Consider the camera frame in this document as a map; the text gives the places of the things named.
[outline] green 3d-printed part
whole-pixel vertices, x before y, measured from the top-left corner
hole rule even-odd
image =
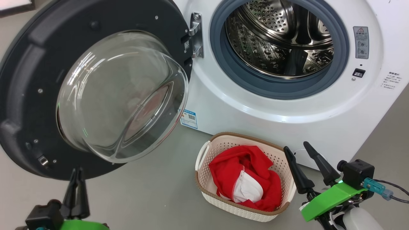
[[[355,190],[345,183],[338,183],[310,201],[302,210],[305,221],[311,221],[333,207],[367,189]]]
[[[97,222],[69,220],[64,221],[60,230],[109,230],[109,228]]]

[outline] stainless steel drum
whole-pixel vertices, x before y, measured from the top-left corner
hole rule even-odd
[[[332,39],[323,22],[286,0],[242,5],[226,20],[226,32],[241,60],[271,77],[306,77],[333,59]]]

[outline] screw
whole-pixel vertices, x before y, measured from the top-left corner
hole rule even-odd
[[[99,30],[99,22],[98,21],[90,22],[90,28],[93,30]]]

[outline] connector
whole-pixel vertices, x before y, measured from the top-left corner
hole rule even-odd
[[[390,201],[393,191],[386,189],[385,185],[382,185],[370,178],[365,178],[361,183],[361,186],[368,189],[371,192],[375,192],[383,197],[383,199]]]

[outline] sticker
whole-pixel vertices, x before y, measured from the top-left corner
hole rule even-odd
[[[387,76],[382,80],[381,87],[388,90],[395,90],[398,87],[402,77],[395,72],[389,72]]]
[[[354,26],[355,58],[369,58],[369,32],[368,27]]]
[[[189,49],[190,45],[189,45],[189,41],[184,43],[184,50]]]
[[[299,210],[302,211],[309,203],[310,203],[310,202],[307,202],[307,203],[303,204],[303,205],[299,208]]]
[[[198,122],[196,120],[196,113],[184,110],[182,113],[182,117],[180,118],[180,123],[184,126],[191,127],[194,129],[198,129]]]

